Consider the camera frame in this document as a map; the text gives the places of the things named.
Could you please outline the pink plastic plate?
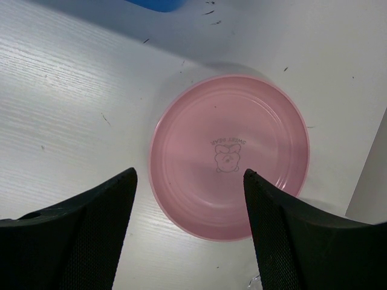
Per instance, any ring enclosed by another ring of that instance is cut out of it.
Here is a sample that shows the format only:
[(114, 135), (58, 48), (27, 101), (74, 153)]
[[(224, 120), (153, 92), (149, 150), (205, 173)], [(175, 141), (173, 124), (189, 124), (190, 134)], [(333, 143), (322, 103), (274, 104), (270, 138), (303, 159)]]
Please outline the pink plastic plate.
[(310, 164), (304, 119), (291, 98), (259, 77), (227, 74), (182, 92), (156, 125), (149, 182), (183, 231), (228, 242), (250, 237), (247, 169), (298, 196)]

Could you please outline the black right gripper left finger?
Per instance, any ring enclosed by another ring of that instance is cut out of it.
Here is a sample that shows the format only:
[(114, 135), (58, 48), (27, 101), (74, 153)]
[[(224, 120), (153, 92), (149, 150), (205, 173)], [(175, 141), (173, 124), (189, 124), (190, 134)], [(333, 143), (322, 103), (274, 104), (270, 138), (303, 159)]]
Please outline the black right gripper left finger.
[(137, 189), (126, 169), (52, 206), (1, 221), (2, 289), (111, 289)]

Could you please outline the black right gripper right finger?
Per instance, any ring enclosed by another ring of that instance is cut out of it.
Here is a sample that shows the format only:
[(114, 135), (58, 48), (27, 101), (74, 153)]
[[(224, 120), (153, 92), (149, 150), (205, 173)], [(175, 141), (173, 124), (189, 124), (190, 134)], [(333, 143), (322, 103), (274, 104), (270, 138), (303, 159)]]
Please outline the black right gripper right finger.
[(244, 195), (264, 289), (385, 289), (386, 224), (318, 209), (252, 170)]

